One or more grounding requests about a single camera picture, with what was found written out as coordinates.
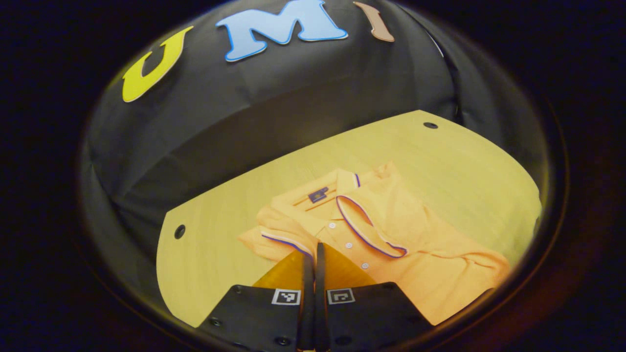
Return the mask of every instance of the light wood surface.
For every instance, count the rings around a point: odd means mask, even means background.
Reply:
[[[337,168],[363,173],[389,161],[415,196],[462,233],[499,251],[512,266],[525,253],[541,212],[531,177],[485,138],[414,111],[309,145],[169,211],[156,255],[169,310],[197,327],[232,285],[251,286],[272,268],[274,262],[237,240],[272,197]],[[185,233],[175,239],[180,224]]]

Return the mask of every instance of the yellow letter u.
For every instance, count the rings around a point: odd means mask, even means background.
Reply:
[[[160,45],[164,46],[163,59],[149,74],[143,76],[141,71],[143,69],[143,63],[146,61],[148,56],[152,54],[152,51],[140,58],[128,69],[128,71],[126,71],[124,76],[122,76],[124,84],[121,89],[121,97],[125,102],[129,103],[138,99],[161,78],[163,78],[168,71],[170,71],[176,61],[178,61],[180,54],[183,52],[185,33],[190,31],[192,28],[193,26],[183,29],[182,31],[169,37]]]

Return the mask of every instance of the shirt logo patch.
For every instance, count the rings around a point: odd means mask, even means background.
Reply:
[[[326,198],[326,192],[328,192],[328,187],[324,187],[323,189],[316,190],[315,192],[309,194],[309,199],[311,202],[315,203],[324,198]]]
[[[326,291],[328,294],[328,304],[342,304],[354,302],[352,289],[330,289]]]
[[[272,304],[278,304],[279,306],[299,306],[300,290],[276,289]]]

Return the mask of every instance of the polo shirt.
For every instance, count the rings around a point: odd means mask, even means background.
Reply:
[[[376,282],[395,282],[431,324],[497,286],[510,270],[504,256],[413,196],[393,162],[364,174],[330,172],[274,197],[257,222],[239,236],[257,255],[280,261],[297,250],[315,261],[317,244],[326,243]]]

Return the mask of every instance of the letter m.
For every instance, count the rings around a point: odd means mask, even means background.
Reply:
[[[267,43],[257,41],[252,31],[279,44],[289,43],[296,22],[302,27],[298,38],[304,41],[348,37],[348,33],[338,28],[328,16],[323,4],[323,0],[293,0],[278,15],[251,9],[224,18],[215,26],[225,26],[228,30],[232,49],[226,54],[226,61],[238,61],[267,48]]]

